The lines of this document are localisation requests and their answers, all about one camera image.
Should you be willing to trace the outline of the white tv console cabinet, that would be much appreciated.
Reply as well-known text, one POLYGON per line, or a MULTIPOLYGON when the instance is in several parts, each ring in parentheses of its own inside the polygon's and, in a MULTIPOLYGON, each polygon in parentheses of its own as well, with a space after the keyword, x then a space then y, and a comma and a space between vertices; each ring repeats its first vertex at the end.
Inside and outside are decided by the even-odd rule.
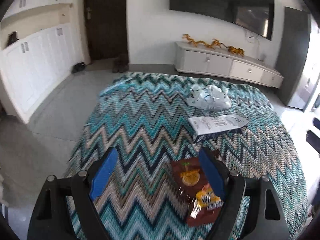
POLYGON ((233 55, 223 49, 194 47, 187 42, 176 42, 175 68, 180 73, 204 74, 280 88, 282 75, 260 61, 233 55))

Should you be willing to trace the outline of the white built-in shoe cabinet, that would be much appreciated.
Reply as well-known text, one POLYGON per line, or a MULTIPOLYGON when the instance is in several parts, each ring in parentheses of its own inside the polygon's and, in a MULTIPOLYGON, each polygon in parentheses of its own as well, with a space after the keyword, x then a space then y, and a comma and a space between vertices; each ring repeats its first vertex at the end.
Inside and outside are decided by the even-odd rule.
POLYGON ((83 0, 13 0, 1 18, 1 103, 28 124, 46 97, 83 62, 83 0), (10 33, 19 41, 7 47, 10 33))

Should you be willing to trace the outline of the grey double door refrigerator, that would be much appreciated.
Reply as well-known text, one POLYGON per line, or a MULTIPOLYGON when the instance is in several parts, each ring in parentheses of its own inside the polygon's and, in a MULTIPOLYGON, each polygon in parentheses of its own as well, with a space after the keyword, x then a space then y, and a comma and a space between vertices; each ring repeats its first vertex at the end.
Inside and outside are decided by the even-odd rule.
POLYGON ((275 69, 284 78, 277 96, 288 106, 297 90, 305 66, 311 31, 310 15, 307 12, 286 7, 281 46, 275 69))

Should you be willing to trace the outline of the teal zigzag knitted blanket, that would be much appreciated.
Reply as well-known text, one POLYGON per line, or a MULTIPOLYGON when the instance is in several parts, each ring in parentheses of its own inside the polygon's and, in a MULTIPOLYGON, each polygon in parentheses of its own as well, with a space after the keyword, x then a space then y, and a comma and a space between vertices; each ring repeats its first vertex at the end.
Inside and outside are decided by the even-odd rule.
POLYGON ((196 157, 201 147, 242 176, 269 177, 278 195, 291 239, 306 221, 306 182, 293 140, 268 98, 247 84, 209 78, 129 73, 103 90, 88 117, 68 164, 67 176, 89 168, 109 147, 118 162, 95 201, 112 239, 204 239, 210 225, 186 224, 188 207, 178 195, 170 163, 196 157), (228 91, 230 109, 249 120, 245 133, 227 133, 193 142, 193 116, 216 116, 187 104, 194 84, 228 91))

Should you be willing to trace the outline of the large black wall television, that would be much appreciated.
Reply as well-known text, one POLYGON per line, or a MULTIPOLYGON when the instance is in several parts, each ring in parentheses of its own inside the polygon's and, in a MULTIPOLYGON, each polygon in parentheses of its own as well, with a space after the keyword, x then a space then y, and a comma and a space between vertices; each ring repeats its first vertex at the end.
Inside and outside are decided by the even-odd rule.
POLYGON ((218 18, 272 39, 274 0, 170 0, 169 8, 218 18))

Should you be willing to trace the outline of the dark brown entrance door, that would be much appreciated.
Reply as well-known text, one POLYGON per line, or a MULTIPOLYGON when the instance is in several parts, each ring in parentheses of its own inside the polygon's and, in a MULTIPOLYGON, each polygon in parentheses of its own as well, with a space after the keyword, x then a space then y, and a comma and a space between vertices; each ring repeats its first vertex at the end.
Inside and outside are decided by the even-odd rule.
POLYGON ((126 54, 126 0, 84 0, 84 10, 91 59, 126 54))

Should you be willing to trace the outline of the dark boots by door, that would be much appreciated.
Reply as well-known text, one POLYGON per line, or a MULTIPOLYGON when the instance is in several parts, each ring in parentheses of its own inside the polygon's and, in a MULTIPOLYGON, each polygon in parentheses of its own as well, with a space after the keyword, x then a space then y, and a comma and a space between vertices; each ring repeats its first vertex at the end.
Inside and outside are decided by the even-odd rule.
POLYGON ((113 73, 124 73, 129 70, 128 54, 120 54, 115 60, 112 68, 113 73))

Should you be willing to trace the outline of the dark red snack packet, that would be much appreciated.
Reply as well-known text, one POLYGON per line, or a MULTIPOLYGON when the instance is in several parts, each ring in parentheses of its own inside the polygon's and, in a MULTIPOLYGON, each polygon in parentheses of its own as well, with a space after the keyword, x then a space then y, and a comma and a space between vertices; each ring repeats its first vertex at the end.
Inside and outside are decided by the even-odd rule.
POLYGON ((223 206, 228 176, 217 155, 217 151, 202 148, 198 157, 170 163, 179 195, 188 203, 189 227, 214 223, 223 206))

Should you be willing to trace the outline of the white printed plastic bag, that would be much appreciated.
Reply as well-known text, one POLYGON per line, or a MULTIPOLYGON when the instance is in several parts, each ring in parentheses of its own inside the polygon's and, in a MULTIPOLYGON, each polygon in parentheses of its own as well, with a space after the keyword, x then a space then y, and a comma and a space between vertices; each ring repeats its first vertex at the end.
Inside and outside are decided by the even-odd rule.
POLYGON ((228 96, 229 89, 222 90, 215 85, 201 87, 199 84, 191 86, 191 98, 187 98, 187 104, 204 111, 221 111, 231 108, 231 100, 228 96))

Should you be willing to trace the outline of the blue and white paper carton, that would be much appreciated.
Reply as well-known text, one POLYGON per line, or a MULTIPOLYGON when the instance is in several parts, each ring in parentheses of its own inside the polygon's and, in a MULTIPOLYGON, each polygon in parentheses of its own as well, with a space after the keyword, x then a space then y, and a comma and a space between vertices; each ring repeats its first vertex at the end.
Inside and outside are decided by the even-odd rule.
POLYGON ((198 116, 188 119, 191 124, 195 143, 214 139, 225 133, 245 133, 249 120, 237 114, 220 115, 217 117, 198 116))

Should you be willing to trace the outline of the black handbag on shelf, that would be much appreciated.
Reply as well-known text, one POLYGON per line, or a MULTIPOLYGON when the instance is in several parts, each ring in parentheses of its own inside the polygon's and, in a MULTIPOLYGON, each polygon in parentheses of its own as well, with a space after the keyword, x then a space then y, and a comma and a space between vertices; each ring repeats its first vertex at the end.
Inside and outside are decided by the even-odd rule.
POLYGON ((9 34, 8 40, 7 40, 7 47, 12 45, 13 43, 19 41, 20 39, 17 37, 17 32, 13 31, 9 34))

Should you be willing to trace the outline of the golden tiger figurine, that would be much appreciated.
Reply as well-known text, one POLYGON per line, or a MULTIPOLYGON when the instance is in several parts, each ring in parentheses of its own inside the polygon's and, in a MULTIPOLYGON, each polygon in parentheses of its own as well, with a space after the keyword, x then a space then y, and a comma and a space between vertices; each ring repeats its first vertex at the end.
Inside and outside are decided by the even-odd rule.
POLYGON ((228 52, 232 53, 233 55, 240 55, 240 56, 245 55, 245 51, 241 48, 235 48, 233 46, 228 46, 227 49, 228 49, 228 52))

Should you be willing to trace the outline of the dark shoes by cabinet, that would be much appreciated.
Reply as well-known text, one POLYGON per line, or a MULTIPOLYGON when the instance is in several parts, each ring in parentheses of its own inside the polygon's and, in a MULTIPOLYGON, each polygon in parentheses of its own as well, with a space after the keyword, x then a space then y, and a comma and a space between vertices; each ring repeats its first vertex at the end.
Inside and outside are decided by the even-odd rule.
POLYGON ((84 71, 86 69, 86 64, 84 62, 79 62, 72 67, 71 73, 76 74, 78 72, 84 71))

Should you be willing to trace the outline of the golden dragon figurine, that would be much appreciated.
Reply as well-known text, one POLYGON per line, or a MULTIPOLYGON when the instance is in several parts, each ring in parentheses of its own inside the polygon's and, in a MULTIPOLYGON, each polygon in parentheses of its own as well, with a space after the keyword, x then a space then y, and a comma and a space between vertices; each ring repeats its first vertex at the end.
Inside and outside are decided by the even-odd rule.
POLYGON ((199 44, 204 45, 206 48, 211 48, 211 49, 215 49, 215 47, 221 48, 221 46, 224 46, 224 44, 217 39, 213 39, 212 43, 207 43, 203 40, 196 41, 193 38, 191 38, 189 34, 183 34, 182 38, 186 39, 189 44, 192 44, 195 47, 197 47, 199 44))

